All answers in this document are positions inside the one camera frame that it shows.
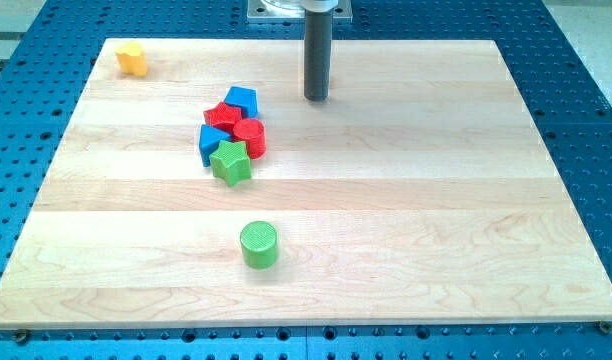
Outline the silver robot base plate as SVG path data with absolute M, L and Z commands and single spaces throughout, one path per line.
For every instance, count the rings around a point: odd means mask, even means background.
M 246 0 L 248 23 L 302 23 L 305 15 L 299 0 Z M 351 23 L 351 0 L 339 0 L 332 10 L 333 18 L 341 23 Z

